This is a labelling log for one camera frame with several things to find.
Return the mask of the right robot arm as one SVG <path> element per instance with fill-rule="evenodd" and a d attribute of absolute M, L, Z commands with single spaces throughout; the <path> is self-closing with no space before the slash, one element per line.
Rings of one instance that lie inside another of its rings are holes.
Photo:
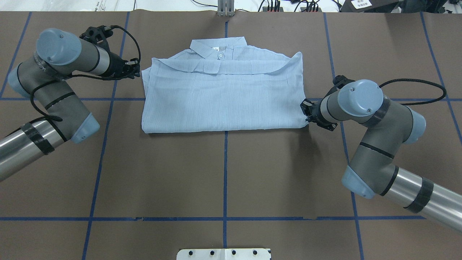
<path fill-rule="evenodd" d="M 382 86 L 338 75 L 333 87 L 318 102 L 300 104 L 309 123 L 329 131 L 343 121 L 355 121 L 367 130 L 348 163 L 342 184 L 366 199 L 375 195 L 414 214 L 461 231 L 461 195 L 396 166 L 403 144 L 412 144 L 426 129 L 425 118 L 383 94 Z"/>

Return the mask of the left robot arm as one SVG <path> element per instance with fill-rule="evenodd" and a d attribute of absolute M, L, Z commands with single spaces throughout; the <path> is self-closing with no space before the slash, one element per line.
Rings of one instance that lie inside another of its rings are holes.
<path fill-rule="evenodd" d="M 141 51 L 125 60 L 111 52 L 107 39 L 119 25 L 89 27 L 77 36 L 56 28 L 40 33 L 36 51 L 7 77 L 10 87 L 29 100 L 40 117 L 1 140 L 1 181 L 49 155 L 71 140 L 78 144 L 96 133 L 99 122 L 67 80 L 77 77 L 118 81 L 140 77 Z"/>

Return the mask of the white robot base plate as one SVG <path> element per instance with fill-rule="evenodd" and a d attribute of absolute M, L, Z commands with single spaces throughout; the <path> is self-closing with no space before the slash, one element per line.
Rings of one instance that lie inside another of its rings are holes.
<path fill-rule="evenodd" d="M 209 248 L 183 249 L 177 260 L 271 260 L 270 249 L 266 248 Z"/>

